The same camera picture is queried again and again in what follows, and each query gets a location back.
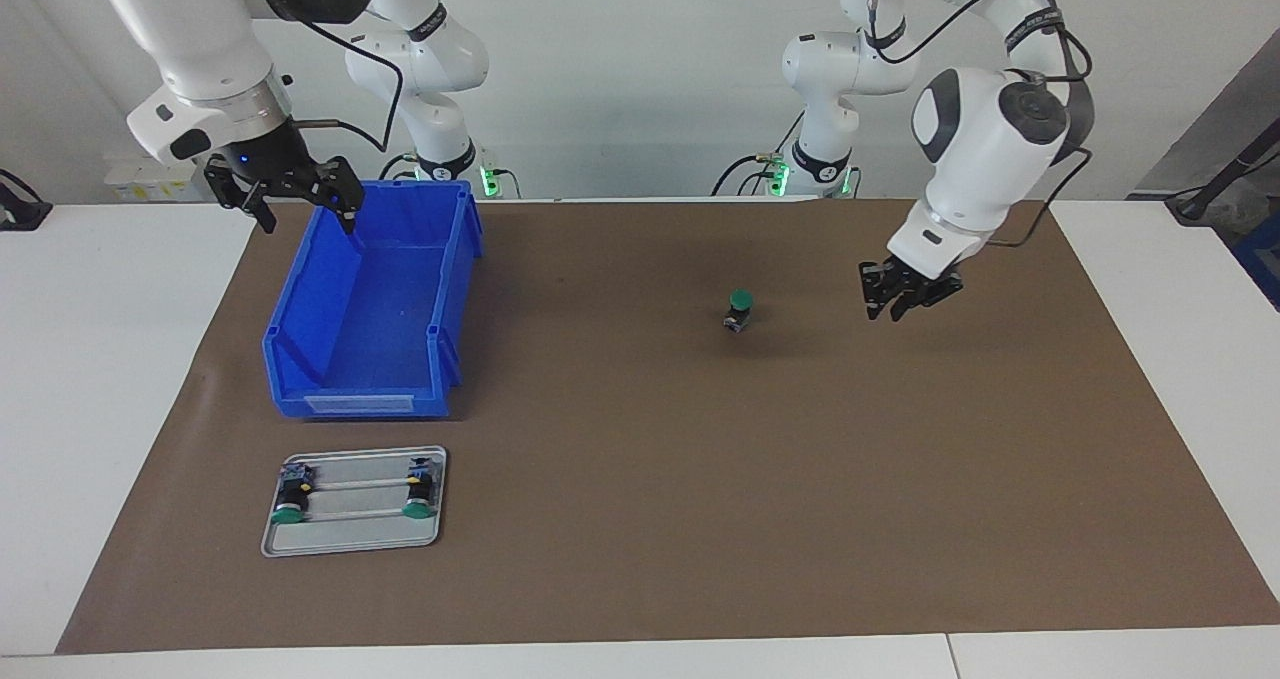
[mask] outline brown table surface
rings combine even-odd
[[[266,389],[280,209],[59,652],[1280,624],[1052,220],[865,319],[906,208],[485,206],[451,419],[332,424]],[[279,461],[416,445],[451,451],[434,546],[260,555]]]

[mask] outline blue bin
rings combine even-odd
[[[316,209],[262,338],[271,398],[305,419],[449,414],[480,217],[465,182],[366,182],[356,232]]]

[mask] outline metal tray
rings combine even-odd
[[[429,505],[435,515],[430,519],[410,519],[401,511],[417,459],[433,462]],[[439,534],[448,465],[444,447],[298,454],[284,461],[284,466],[291,464],[314,470],[312,488],[297,524],[274,523],[276,496],[271,495],[262,533],[266,557],[422,547]]]

